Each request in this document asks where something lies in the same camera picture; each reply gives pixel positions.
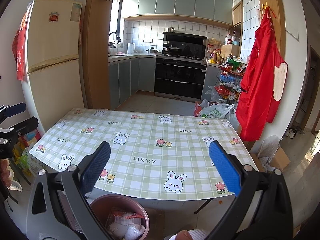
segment trash bin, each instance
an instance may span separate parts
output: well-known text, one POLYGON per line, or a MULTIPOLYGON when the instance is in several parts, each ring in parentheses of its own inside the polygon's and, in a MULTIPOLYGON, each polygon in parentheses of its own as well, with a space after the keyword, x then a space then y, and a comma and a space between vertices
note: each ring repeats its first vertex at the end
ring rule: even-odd
POLYGON ((136 212, 144 216, 141 219, 141 224, 146 228, 142 236, 139 236, 139 240, 143 240, 147 237, 149 231, 149 217, 145 209, 135 200, 123 195, 108 194, 98 197, 94 200, 90 207, 100 223, 104 226, 107 222, 111 209, 116 207, 126 212, 136 212))

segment table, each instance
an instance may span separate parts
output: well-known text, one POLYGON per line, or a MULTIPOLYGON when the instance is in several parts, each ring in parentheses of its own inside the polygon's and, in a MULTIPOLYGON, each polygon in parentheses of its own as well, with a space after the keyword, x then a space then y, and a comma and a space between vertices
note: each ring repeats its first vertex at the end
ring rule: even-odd
POLYGON ((256 169, 226 119, 105 109, 71 110, 30 153, 63 171, 107 141, 111 157, 95 187, 138 198, 203 200, 233 194, 209 157, 213 140, 256 169))

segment doorway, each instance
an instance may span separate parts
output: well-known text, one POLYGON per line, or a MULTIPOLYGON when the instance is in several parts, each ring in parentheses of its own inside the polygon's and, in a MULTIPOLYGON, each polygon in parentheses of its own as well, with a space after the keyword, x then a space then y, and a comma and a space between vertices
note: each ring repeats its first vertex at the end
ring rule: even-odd
MULTIPOLYGON (((316 95, 318 92, 320 81, 320 57, 311 46, 309 51, 310 53, 307 83, 303 92, 298 112, 293 121, 293 125, 300 128, 301 130, 304 130, 307 125, 308 119, 310 117, 312 108, 316 100, 316 95)), ((319 121, 319 118, 320 112, 318 113, 312 130, 316 129, 316 125, 319 121)))

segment refrigerator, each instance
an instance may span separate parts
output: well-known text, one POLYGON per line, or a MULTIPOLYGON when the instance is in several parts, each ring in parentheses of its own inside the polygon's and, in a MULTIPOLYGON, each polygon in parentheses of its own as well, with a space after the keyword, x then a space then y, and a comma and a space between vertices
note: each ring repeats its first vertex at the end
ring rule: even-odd
POLYGON ((22 89, 44 135, 72 108, 83 108, 79 73, 81 3, 34 0, 24 40, 22 89))

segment window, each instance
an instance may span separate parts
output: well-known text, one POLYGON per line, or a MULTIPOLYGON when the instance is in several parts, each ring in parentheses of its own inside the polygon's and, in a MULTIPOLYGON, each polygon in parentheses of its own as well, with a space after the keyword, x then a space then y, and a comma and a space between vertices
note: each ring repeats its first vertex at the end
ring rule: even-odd
MULTIPOLYGON (((120 18, 121 18, 121 7, 123 0, 113 0, 111 8, 111 19, 110 19, 110 29, 109 33, 116 32, 120 33, 120 18)), ((109 41, 113 42, 118 40, 115 34, 111 34, 109 41)))

